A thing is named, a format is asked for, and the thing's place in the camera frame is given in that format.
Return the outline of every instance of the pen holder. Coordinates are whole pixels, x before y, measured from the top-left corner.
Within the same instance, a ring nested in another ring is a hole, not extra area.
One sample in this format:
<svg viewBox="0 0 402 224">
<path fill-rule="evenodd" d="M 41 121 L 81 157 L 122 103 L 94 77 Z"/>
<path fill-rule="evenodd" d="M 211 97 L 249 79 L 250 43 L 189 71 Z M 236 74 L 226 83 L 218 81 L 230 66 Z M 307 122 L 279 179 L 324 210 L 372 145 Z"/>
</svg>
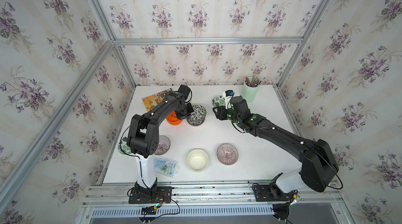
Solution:
<svg viewBox="0 0 402 224">
<path fill-rule="evenodd" d="M 242 97 L 246 100 L 246 102 L 252 102 L 254 101 L 255 95 L 257 94 L 258 87 L 249 87 L 246 85 L 246 81 L 243 83 L 243 89 L 242 89 Z"/>
</svg>

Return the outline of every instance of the white table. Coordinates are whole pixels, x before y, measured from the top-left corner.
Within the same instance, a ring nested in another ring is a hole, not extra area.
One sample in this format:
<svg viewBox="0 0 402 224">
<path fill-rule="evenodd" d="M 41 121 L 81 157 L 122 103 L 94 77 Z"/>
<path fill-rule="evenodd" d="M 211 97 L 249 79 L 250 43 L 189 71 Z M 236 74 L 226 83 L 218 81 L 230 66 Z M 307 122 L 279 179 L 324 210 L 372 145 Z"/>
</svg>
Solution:
<svg viewBox="0 0 402 224">
<path fill-rule="evenodd" d="M 130 125 L 131 118 L 147 112 L 142 98 L 179 86 L 138 86 L 128 108 L 123 130 Z M 193 91 L 191 104 L 202 105 L 207 110 L 205 122 L 197 127 L 186 120 L 173 126 L 164 120 L 159 127 L 159 134 L 171 141 L 170 149 L 162 156 L 178 161 L 180 170 L 173 178 L 156 174 L 158 182 L 198 182 L 198 181 L 247 181 L 273 179 L 280 172 L 290 172 L 301 167 L 301 163 L 286 151 L 273 143 L 249 133 L 239 133 L 230 121 L 219 121 L 212 111 L 212 99 L 222 95 L 223 91 L 233 90 L 235 96 L 241 93 L 241 85 L 225 86 L 190 86 Z M 279 127 L 293 132 L 282 109 L 277 94 L 271 85 L 261 85 L 255 100 L 248 103 L 251 113 L 258 113 Z M 231 144 L 239 152 L 237 162 L 231 166 L 222 164 L 216 150 L 222 144 Z M 138 178 L 135 157 L 121 154 L 116 146 L 103 183 L 135 183 Z M 209 157 L 208 167 L 202 172 L 191 171 L 186 158 L 193 149 L 204 150 Z"/>
</svg>

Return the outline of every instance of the black and white floral bowl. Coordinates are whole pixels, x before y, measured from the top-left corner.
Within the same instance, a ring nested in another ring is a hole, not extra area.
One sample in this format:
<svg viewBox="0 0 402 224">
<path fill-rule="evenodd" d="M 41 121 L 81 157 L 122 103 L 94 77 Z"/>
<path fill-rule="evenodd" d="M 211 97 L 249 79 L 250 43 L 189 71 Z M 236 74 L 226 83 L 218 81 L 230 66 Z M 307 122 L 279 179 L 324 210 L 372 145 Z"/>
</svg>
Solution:
<svg viewBox="0 0 402 224">
<path fill-rule="evenodd" d="M 201 105 L 193 105 L 193 110 L 194 112 L 187 118 L 187 122 L 192 126 L 201 125 L 205 121 L 207 110 Z"/>
</svg>

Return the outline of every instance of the vent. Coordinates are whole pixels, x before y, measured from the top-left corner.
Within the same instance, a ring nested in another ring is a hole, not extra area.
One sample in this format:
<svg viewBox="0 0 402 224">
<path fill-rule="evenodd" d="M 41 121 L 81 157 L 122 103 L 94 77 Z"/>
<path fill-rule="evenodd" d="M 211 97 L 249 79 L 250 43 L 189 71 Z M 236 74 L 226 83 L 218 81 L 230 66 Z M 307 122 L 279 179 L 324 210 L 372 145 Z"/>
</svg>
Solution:
<svg viewBox="0 0 402 224">
<path fill-rule="evenodd" d="M 127 218 L 138 217 L 142 207 L 96 207 L 92 218 Z M 176 205 L 162 206 L 157 209 L 156 216 L 161 214 L 174 214 L 178 212 Z M 248 204 L 248 205 L 214 205 L 214 206 L 180 206 L 177 215 L 165 216 L 240 216 L 240 215 L 274 215 L 272 205 Z"/>
</svg>

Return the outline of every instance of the cable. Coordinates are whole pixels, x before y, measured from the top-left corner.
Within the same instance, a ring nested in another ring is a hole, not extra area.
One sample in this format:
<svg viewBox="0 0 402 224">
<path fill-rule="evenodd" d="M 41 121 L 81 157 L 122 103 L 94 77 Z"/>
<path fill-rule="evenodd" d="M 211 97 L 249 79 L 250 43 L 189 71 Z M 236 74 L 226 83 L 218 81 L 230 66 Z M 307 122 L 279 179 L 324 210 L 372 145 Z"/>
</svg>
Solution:
<svg viewBox="0 0 402 224">
<path fill-rule="evenodd" d="M 246 133 L 245 131 L 240 131 L 239 129 L 237 129 L 236 126 L 234 126 L 233 121 L 231 121 L 231 122 L 232 122 L 232 126 L 233 126 L 238 132 L 240 132 L 240 133 Z"/>
<path fill-rule="evenodd" d="M 343 188 L 343 183 L 342 183 L 342 180 L 339 178 L 338 174 L 335 172 L 334 168 L 332 168 L 332 166 L 328 163 L 328 161 L 326 161 L 326 159 L 323 156 L 321 156 L 318 152 L 316 152 L 316 150 L 314 150 L 312 148 L 310 150 L 314 151 L 320 158 L 322 158 L 325 161 L 325 163 L 327 163 L 329 168 L 331 168 L 331 170 L 334 172 L 336 177 L 338 177 L 338 179 L 339 179 L 339 182 L 340 182 L 340 187 L 339 188 L 336 188 L 336 187 L 333 187 L 333 186 L 328 186 L 328 187 L 336 189 L 336 190 L 341 190 Z"/>
</svg>

